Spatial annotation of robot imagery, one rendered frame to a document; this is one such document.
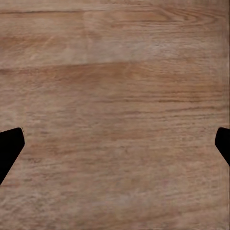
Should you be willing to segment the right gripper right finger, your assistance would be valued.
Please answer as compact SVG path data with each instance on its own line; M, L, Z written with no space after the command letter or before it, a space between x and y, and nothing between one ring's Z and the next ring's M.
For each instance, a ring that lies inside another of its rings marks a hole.
M218 129L215 145L230 166L230 129L223 127Z

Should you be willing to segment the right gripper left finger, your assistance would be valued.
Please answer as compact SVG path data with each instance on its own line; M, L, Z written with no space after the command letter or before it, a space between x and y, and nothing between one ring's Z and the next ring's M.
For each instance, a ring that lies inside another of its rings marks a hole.
M0 184L25 146L21 128L0 133Z

